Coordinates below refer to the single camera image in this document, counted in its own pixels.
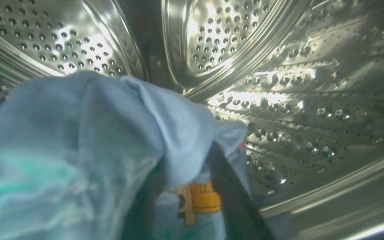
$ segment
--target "yellow object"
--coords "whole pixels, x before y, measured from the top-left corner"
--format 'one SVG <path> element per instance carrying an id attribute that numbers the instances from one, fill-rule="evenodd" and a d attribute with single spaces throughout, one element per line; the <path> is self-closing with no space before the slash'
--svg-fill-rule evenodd
<path id="1" fill-rule="evenodd" d="M 220 196 L 214 191 L 213 183 L 190 184 L 192 206 L 195 213 L 210 214 L 221 210 Z"/>

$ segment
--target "light blue cloth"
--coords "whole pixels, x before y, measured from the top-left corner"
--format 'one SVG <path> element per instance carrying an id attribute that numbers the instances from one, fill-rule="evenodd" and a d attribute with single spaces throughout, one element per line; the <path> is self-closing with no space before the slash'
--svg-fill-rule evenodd
<path id="1" fill-rule="evenodd" d="M 206 182 L 213 141 L 249 193 L 245 138 L 244 124 L 135 78 L 83 72 L 25 83 L 0 108 L 0 239 L 119 239 L 156 163 L 166 187 Z M 221 213 L 186 228 L 177 208 L 177 196 L 158 198 L 156 239 L 224 239 Z"/>

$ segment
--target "clothing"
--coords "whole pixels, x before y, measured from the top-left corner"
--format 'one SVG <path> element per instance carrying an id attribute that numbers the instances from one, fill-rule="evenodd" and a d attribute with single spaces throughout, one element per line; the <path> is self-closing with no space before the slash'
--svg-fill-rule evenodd
<path id="1" fill-rule="evenodd" d="M 15 88 L 0 108 L 0 239 L 113 240 L 158 161 L 166 187 L 209 181 L 219 143 L 247 193 L 242 123 L 133 77 L 81 72 Z M 224 239 L 221 212 L 186 227 L 179 199 L 156 204 L 155 239 Z"/>

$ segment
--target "stainless steel drum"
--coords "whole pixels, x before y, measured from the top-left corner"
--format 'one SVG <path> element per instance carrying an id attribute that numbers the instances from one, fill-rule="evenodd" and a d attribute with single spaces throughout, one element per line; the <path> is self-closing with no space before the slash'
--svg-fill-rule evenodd
<path id="1" fill-rule="evenodd" d="M 0 0 L 0 62 L 37 76 L 93 70 L 147 78 L 123 12 L 110 0 Z"/>
<path id="2" fill-rule="evenodd" d="M 154 3 L 0 1 L 0 79 L 81 69 L 146 78 L 146 65 L 151 82 L 248 124 L 253 197 L 268 219 L 290 218 L 292 238 L 380 229 L 384 1 Z M 145 60 L 119 4 L 129 23 L 148 20 L 132 29 Z"/>
<path id="3" fill-rule="evenodd" d="M 353 225 L 348 214 L 367 219 L 373 205 L 382 215 L 383 198 L 351 193 L 384 167 L 384 1 L 163 0 L 162 13 L 184 94 L 248 124 L 250 184 L 265 216 L 295 213 L 310 229 L 297 238 L 326 239 Z"/>

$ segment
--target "embossed metal pattern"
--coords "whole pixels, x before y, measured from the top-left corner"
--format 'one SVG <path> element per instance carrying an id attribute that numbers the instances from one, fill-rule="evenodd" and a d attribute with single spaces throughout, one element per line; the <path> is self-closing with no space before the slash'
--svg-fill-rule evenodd
<path id="1" fill-rule="evenodd" d="M 143 60 L 111 1 L 0 1 L 0 47 L 46 75 L 94 70 L 146 79 Z"/>
<path id="2" fill-rule="evenodd" d="M 208 100 L 248 124 L 252 191 L 273 204 L 384 156 L 384 1 L 314 1 L 254 71 Z"/>

